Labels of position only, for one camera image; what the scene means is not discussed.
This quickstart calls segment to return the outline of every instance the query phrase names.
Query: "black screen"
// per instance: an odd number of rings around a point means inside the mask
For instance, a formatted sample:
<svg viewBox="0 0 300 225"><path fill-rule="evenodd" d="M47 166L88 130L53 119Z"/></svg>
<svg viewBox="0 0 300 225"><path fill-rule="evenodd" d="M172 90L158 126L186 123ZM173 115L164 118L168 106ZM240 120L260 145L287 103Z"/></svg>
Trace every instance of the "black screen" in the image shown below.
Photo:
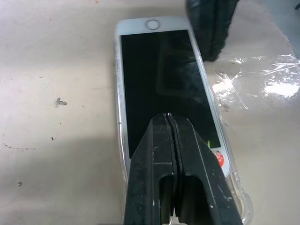
<svg viewBox="0 0 300 225"><path fill-rule="evenodd" d="M188 118L211 148L220 147L188 31L123 35L121 45L130 158L159 113Z"/></svg>

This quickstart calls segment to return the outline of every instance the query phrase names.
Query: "smartphone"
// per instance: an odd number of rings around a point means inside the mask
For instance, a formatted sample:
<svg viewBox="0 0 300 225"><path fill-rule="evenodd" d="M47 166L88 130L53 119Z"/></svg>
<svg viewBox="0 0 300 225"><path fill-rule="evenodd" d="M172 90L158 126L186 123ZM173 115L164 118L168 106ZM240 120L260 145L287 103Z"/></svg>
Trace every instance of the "smartphone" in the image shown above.
<svg viewBox="0 0 300 225"><path fill-rule="evenodd" d="M231 163L220 116L187 18L129 19L115 32L118 131L126 176L150 120L173 113L190 120L210 149Z"/></svg>

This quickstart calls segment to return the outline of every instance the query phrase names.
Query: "clear plastic sheet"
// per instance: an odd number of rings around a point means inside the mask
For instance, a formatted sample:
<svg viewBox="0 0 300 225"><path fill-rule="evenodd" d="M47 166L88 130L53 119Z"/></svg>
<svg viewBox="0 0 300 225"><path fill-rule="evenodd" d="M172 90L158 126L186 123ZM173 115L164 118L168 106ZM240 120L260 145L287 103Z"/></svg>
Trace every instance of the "clear plastic sheet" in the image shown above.
<svg viewBox="0 0 300 225"><path fill-rule="evenodd" d="M244 58L222 54L216 62L205 63L205 68L221 116L231 111L267 112L278 101L284 107L300 88L300 65L293 54ZM225 120L222 123L224 127L230 126ZM227 183L243 223L248 225L253 218L253 206L241 185L231 152L230 158L232 167Z"/></svg>

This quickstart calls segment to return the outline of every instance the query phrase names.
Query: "phone bezel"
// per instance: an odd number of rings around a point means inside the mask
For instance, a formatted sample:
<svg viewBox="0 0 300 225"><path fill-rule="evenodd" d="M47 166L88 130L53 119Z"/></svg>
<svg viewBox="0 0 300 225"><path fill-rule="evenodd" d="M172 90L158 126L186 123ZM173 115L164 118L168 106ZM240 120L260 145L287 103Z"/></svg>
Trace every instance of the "phone bezel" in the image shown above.
<svg viewBox="0 0 300 225"><path fill-rule="evenodd" d="M155 30L150 30L145 26L148 20L159 21L159 27ZM116 51L116 82L117 82L117 118L118 118L118 135L120 144L121 160L126 174L124 177L127 179L129 176L130 169L130 157L128 150L128 133L127 133L127 119L126 119L126 104L125 104L125 88L124 88L124 76L123 76L123 61L122 61L122 48L121 48L121 36L129 34L141 34L141 33L155 33L172 30L187 30L189 38L193 47L194 55L197 61L197 65L200 71L201 79L205 89L206 97L209 102L210 111L216 126L217 135L220 140L221 147L213 148L221 152L224 156L224 165L222 167L225 176L230 174L231 162L228 154L228 143L225 138L220 114L218 113L215 103L214 96L211 92L206 72L204 69L203 61L198 49L198 45L195 40L195 36L191 25L187 18L180 16L160 16L150 18L138 18L128 19L120 21L117 24L115 32L115 51Z"/></svg>

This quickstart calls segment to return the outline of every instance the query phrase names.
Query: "clamp jaw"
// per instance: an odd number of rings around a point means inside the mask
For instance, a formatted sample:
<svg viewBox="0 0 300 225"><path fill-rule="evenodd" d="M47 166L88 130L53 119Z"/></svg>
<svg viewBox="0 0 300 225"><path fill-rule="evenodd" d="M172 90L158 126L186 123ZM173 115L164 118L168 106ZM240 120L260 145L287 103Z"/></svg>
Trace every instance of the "clamp jaw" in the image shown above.
<svg viewBox="0 0 300 225"><path fill-rule="evenodd" d="M188 119L154 117L131 161L125 225L242 225L218 160Z"/></svg>

